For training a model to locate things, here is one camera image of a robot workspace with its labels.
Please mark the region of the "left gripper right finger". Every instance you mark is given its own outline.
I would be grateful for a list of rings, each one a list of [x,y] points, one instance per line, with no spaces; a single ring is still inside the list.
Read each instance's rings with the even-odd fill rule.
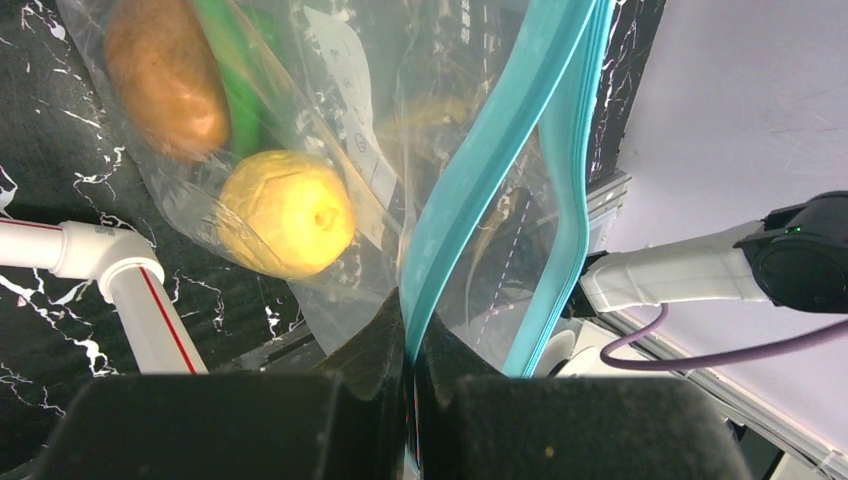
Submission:
[[[414,372],[425,479],[750,477],[712,402],[677,378],[510,378],[438,318]]]

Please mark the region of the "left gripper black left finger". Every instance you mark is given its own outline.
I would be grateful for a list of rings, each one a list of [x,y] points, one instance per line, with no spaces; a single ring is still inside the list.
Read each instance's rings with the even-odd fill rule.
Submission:
[[[300,373],[136,375],[75,398],[37,479],[396,479],[404,446],[399,295]]]

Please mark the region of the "yellow lemon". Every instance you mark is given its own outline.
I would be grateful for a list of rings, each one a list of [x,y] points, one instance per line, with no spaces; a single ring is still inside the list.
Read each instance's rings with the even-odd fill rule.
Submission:
[[[344,183],[324,159],[292,150],[243,159],[216,212],[218,238],[241,265],[289,280],[316,275],[350,246],[356,221]]]

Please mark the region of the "clear zip top bag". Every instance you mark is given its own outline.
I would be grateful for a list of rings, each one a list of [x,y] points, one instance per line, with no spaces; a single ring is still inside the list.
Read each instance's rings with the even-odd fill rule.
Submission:
[[[117,1],[60,16],[166,221],[241,265],[218,238],[228,142],[180,160],[131,122],[103,41]],[[350,246],[286,280],[326,351],[400,295],[406,349],[433,318],[483,360],[532,375],[589,243],[586,153],[611,1],[225,1],[271,114],[260,152],[324,159],[351,201]]]

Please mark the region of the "green chili pepper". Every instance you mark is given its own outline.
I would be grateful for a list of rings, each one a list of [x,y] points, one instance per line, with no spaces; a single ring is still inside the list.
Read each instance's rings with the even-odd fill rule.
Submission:
[[[217,62],[230,117],[229,150],[237,158],[260,152],[270,139],[271,114],[257,82],[245,65],[253,56],[252,39],[225,1],[196,1],[195,12]]]

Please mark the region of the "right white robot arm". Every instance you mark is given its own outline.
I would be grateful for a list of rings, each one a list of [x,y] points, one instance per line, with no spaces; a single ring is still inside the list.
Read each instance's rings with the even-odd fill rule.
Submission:
[[[705,236],[591,254],[562,314],[592,317],[702,300],[846,313],[846,192],[826,192]]]

